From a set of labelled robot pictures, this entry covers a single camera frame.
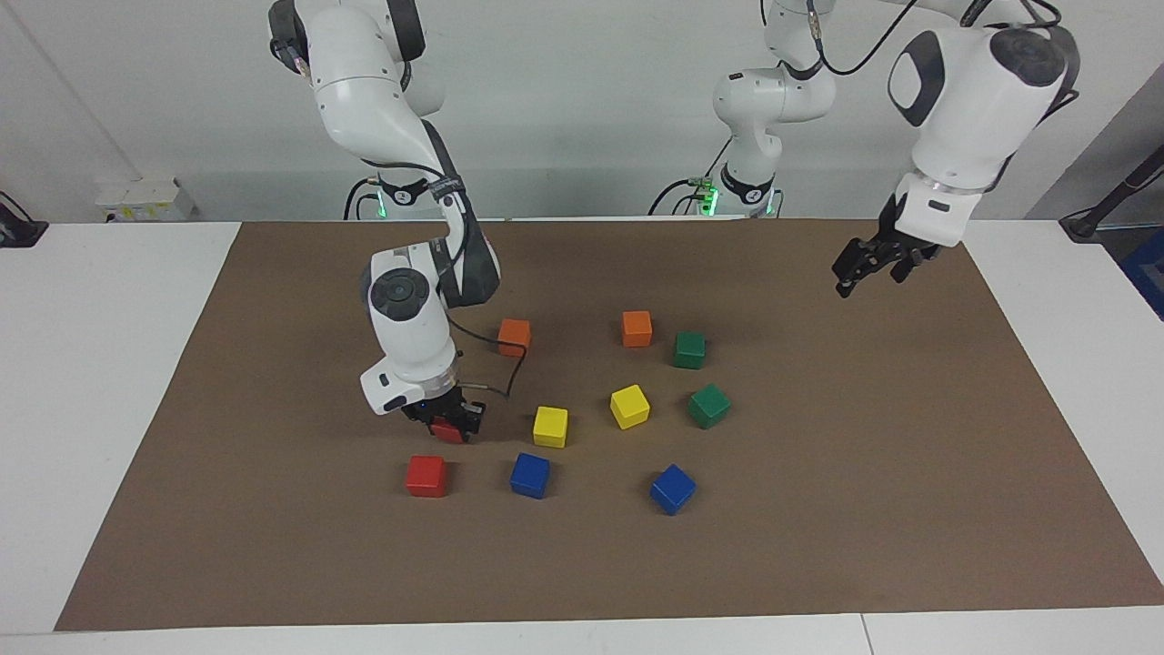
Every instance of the yellow cube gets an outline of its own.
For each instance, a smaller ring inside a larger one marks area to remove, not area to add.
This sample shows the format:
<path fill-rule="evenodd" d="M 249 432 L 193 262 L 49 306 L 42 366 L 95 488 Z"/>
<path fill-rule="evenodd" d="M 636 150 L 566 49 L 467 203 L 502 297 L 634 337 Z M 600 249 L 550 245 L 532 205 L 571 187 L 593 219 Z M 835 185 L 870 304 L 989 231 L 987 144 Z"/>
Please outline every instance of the yellow cube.
<path fill-rule="evenodd" d="M 618 421 L 618 427 L 625 430 L 647 422 L 651 404 L 638 385 L 631 385 L 610 394 L 610 412 L 615 415 L 615 421 Z"/>
<path fill-rule="evenodd" d="M 570 413 L 556 407 L 539 407 L 533 420 L 533 444 L 547 448 L 566 448 L 566 427 Z"/>

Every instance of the white robot link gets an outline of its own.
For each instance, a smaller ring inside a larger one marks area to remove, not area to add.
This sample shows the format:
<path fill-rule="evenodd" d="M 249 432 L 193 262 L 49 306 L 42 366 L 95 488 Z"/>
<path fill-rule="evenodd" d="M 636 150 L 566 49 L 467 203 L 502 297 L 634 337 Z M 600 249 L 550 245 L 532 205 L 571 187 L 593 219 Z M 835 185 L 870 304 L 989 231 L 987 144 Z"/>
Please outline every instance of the white robot link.
<path fill-rule="evenodd" d="M 425 49 L 413 0 L 278 0 L 271 54 L 314 90 L 331 137 L 365 163 L 412 170 L 448 235 L 376 252 L 363 301 L 384 358 L 360 378 L 376 414 L 400 410 L 448 441 L 468 441 L 484 405 L 467 403 L 446 309 L 492 296 L 501 269 L 436 129 L 410 106 L 400 78 Z"/>
<path fill-rule="evenodd" d="M 942 245 L 958 244 L 974 207 L 1027 136 L 1078 97 L 1074 38 L 1045 0 L 881 1 L 906 5 L 901 16 L 916 6 L 959 27 L 921 33 L 893 66 L 889 97 L 921 136 L 913 170 L 885 205 L 876 235 L 853 238 L 833 263 L 843 297 L 889 264 L 893 278 L 903 282 Z M 835 3 L 773 0 L 765 41 L 780 63 L 733 72 L 716 86 L 716 114 L 732 134 L 725 163 L 715 171 L 721 213 L 765 212 L 781 155 L 774 127 L 824 116 L 836 98 L 836 76 L 856 72 L 880 47 L 857 66 L 836 69 L 822 31 Z M 1044 20 L 1035 5 L 1053 19 Z"/>

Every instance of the blue cube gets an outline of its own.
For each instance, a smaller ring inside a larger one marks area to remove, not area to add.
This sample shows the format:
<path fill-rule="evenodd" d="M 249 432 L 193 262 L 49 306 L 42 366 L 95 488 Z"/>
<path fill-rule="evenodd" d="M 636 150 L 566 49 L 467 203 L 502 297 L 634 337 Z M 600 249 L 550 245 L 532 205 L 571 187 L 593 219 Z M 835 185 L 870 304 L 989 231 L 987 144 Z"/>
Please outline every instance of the blue cube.
<path fill-rule="evenodd" d="M 651 485 L 651 498 L 672 517 L 683 508 L 694 493 L 695 480 L 674 464 L 668 467 Z"/>
<path fill-rule="evenodd" d="M 546 484 L 549 483 L 549 461 L 535 455 L 523 453 L 513 463 L 510 475 L 510 487 L 514 493 L 530 498 L 546 498 Z"/>

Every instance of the brown table surface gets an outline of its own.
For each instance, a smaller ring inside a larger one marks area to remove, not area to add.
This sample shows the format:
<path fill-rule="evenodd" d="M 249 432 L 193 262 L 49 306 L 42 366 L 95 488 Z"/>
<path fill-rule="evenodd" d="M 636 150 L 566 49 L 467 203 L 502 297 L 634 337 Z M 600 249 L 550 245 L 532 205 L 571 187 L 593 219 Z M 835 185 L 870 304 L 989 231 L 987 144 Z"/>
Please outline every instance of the brown table surface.
<path fill-rule="evenodd" d="M 867 222 L 487 223 L 501 290 L 456 309 L 533 322 L 476 443 L 364 405 L 357 277 L 436 225 L 247 223 L 57 629 L 556 620 L 1164 604 L 1164 590 L 963 248 L 852 298 L 829 264 Z M 655 343 L 618 343 L 623 309 Z M 669 366 L 679 330 L 702 371 Z M 456 336 L 464 380 L 513 361 Z M 733 403 L 710 430 L 687 398 Z M 639 384 L 651 420 L 618 430 Z M 565 450 L 531 444 L 539 405 Z M 518 497 L 518 453 L 553 462 Z M 413 499 L 412 455 L 450 494 Z M 648 498 L 677 463 L 677 515 Z"/>

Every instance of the blue object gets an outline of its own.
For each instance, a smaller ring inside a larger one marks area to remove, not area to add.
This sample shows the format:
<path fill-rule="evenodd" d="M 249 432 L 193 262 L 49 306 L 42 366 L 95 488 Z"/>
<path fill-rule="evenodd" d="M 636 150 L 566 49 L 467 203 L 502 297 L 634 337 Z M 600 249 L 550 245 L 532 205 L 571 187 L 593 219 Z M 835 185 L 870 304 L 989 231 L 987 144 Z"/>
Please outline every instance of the blue object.
<path fill-rule="evenodd" d="M 510 475 L 510 487 L 513 493 L 530 498 L 546 498 L 546 484 L 549 483 L 549 461 L 523 453 L 513 463 Z"/>
<path fill-rule="evenodd" d="M 1164 319 L 1164 229 L 1120 262 L 1120 268 Z"/>
<path fill-rule="evenodd" d="M 651 498 L 672 517 L 683 508 L 694 493 L 695 480 L 674 464 L 668 467 L 651 485 Z"/>

